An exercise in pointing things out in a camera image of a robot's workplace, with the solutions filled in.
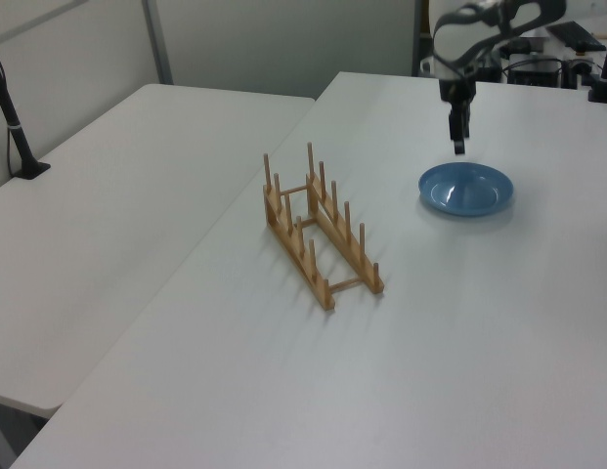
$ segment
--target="white table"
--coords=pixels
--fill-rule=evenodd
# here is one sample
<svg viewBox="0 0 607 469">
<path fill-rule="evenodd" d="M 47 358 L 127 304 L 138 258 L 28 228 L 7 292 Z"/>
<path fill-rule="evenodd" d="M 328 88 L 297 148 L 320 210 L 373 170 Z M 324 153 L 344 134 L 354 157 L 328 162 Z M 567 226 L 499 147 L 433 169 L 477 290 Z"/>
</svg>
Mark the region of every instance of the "white table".
<svg viewBox="0 0 607 469">
<path fill-rule="evenodd" d="M 607 467 L 607 106 L 479 84 L 465 159 L 517 194 L 466 220 L 418 199 L 455 160 L 437 86 L 340 74 L 272 160 L 299 185 L 315 143 L 382 297 L 319 307 L 260 172 L 14 469 Z"/>
<path fill-rule="evenodd" d="M 50 416 L 309 110 L 149 85 L 0 189 L 0 403 Z"/>
</svg>

